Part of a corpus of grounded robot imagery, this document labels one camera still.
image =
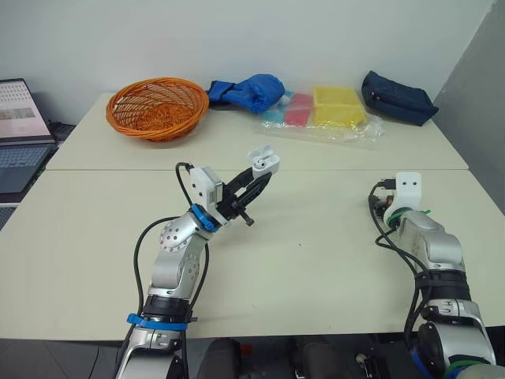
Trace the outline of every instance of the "blue ring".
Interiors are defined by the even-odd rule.
[[[136,313],[130,313],[126,321],[129,324],[139,325],[142,328],[148,329],[158,329],[158,330],[172,330],[172,331],[181,331],[186,330],[188,328],[188,324],[185,323],[175,323],[175,322],[158,322],[158,321],[146,321],[140,316],[137,316]]]
[[[215,227],[215,225],[207,217],[205,217],[201,210],[198,209],[198,206],[196,204],[191,205],[191,210],[197,219],[204,225],[204,229],[206,231],[212,231],[214,233],[218,231],[218,228]]]

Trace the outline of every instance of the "orange wicker basket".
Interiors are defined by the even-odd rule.
[[[119,133],[153,141],[189,133],[208,108],[207,93],[176,77],[159,77],[124,87],[107,104],[107,121]]]

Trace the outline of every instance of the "blue fabric pouch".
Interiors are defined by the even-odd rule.
[[[368,107],[418,126],[439,110],[424,90],[390,81],[373,71],[363,80],[361,93]]]

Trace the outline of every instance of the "navy blue bag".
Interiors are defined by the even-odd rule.
[[[390,81],[373,71],[363,80],[361,93],[367,106],[419,126],[439,110],[422,89]]]

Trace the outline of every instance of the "plastic packaging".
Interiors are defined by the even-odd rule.
[[[260,115],[260,133],[329,143],[372,143],[384,134],[382,119],[367,114],[355,91],[320,91],[314,96],[286,91]]]

